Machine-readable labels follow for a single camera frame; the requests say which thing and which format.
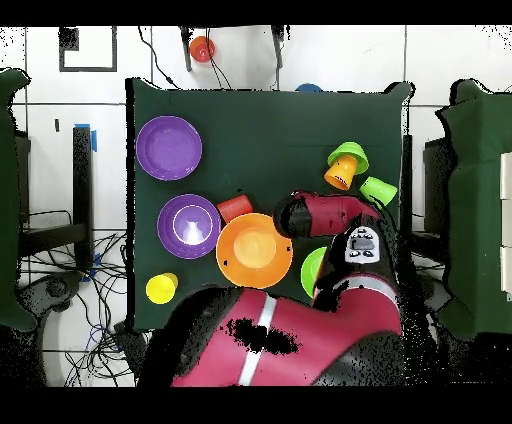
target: orange bowl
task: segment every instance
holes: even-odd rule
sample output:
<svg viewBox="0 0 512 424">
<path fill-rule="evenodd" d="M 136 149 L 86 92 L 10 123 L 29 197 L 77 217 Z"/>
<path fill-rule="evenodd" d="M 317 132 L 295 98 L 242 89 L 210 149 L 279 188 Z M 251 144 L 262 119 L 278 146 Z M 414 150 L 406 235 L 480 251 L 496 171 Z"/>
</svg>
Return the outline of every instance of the orange bowl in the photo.
<svg viewBox="0 0 512 424">
<path fill-rule="evenodd" d="M 272 217 L 240 215 L 217 240 L 217 264 L 236 286 L 264 289 L 277 284 L 292 264 L 292 241 L 281 236 Z"/>
</svg>

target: purple bowl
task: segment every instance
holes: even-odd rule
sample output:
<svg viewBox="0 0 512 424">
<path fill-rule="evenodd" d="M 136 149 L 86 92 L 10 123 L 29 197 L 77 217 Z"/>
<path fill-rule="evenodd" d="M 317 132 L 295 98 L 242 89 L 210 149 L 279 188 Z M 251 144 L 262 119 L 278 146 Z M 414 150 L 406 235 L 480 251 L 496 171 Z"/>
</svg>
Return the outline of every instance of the purple bowl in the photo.
<svg viewBox="0 0 512 424">
<path fill-rule="evenodd" d="M 217 245 L 221 220 L 217 208 L 204 197 L 183 194 L 169 200 L 160 211 L 157 232 L 174 256 L 197 259 Z"/>
<path fill-rule="evenodd" d="M 199 134 L 177 116 L 159 116 L 147 122 L 137 137 L 137 159 L 154 178 L 173 181 L 196 169 L 202 154 Z"/>
</svg>

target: yellow cup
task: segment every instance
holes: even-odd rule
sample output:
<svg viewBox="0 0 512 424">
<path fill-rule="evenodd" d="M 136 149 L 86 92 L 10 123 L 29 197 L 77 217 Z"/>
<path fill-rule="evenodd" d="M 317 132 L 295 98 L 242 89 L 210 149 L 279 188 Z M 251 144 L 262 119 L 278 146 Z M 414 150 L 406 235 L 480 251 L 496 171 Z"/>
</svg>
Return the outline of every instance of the yellow cup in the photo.
<svg viewBox="0 0 512 424">
<path fill-rule="evenodd" d="M 324 178 L 329 184 L 340 190 L 348 190 L 356 173 L 357 159 L 351 155 L 343 155 L 336 159 Z"/>
<path fill-rule="evenodd" d="M 178 277 L 176 275 L 170 272 L 155 275 L 146 284 L 146 296 L 151 302 L 163 305 L 174 297 L 177 287 Z"/>
</svg>

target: orange object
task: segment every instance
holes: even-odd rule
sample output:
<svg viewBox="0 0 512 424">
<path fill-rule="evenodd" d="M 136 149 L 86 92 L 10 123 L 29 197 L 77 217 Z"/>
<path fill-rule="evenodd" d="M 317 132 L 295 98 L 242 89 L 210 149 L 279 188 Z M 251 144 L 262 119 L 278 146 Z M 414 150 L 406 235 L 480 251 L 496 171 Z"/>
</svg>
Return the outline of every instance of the orange object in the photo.
<svg viewBox="0 0 512 424">
<path fill-rule="evenodd" d="M 211 38 L 208 39 L 208 44 L 210 45 L 210 55 L 213 57 L 215 54 L 215 45 Z M 210 60 L 210 55 L 208 54 L 208 50 L 206 48 L 206 37 L 201 35 L 199 37 L 194 38 L 189 45 L 190 55 L 197 60 L 198 62 L 208 62 Z"/>
<path fill-rule="evenodd" d="M 340 156 L 325 173 L 325 180 L 340 190 L 348 190 L 357 168 L 357 159 L 351 155 Z"/>
<path fill-rule="evenodd" d="M 219 203 L 217 208 L 226 224 L 237 216 L 253 212 L 251 202 L 245 194 Z"/>
<path fill-rule="evenodd" d="M 220 233 L 217 264 L 236 286 L 264 289 L 277 284 L 292 264 L 292 241 L 281 236 L 272 217 L 240 215 Z"/>
</svg>

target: dark green tablecloth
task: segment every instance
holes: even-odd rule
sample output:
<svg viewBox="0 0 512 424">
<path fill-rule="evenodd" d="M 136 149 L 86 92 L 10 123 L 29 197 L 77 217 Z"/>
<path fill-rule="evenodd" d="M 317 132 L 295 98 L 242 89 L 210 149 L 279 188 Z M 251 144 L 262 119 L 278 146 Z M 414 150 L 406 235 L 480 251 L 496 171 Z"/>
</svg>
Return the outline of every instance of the dark green tablecloth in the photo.
<svg viewBox="0 0 512 424">
<path fill-rule="evenodd" d="M 387 94 L 165 91 L 132 79 L 135 134 L 150 119 L 175 115 L 199 132 L 203 155 L 187 178 L 163 182 L 146 174 L 135 159 L 135 327 L 161 328 L 177 304 L 205 283 L 229 286 L 217 267 L 215 252 L 196 260 L 174 257 L 161 245 L 156 221 L 172 197 L 194 193 L 213 204 L 245 193 L 256 212 L 272 214 L 293 190 L 336 192 L 323 179 L 327 156 L 343 141 L 359 142 L 370 162 L 351 192 L 368 175 L 398 186 L 402 136 L 401 112 L 411 93 L 408 83 Z M 398 196 L 389 205 L 398 216 Z M 293 242 L 293 264 L 286 277 L 268 291 L 301 302 L 309 298 L 300 284 L 300 267 L 328 238 Z M 146 297 L 147 281 L 173 272 L 179 287 L 171 302 L 155 305 Z"/>
<path fill-rule="evenodd" d="M 454 105 L 442 112 L 457 153 L 450 176 L 450 268 L 455 295 L 439 314 L 460 337 L 512 333 L 512 303 L 501 291 L 500 156 L 512 151 L 512 95 L 458 84 Z"/>
<path fill-rule="evenodd" d="M 0 324 L 21 331 L 33 330 L 34 317 L 25 311 L 14 294 L 19 278 L 18 242 L 20 232 L 20 193 L 18 162 L 14 142 L 14 117 L 10 106 L 14 93 L 27 85 L 27 76 L 16 69 L 0 69 Z"/>
</svg>

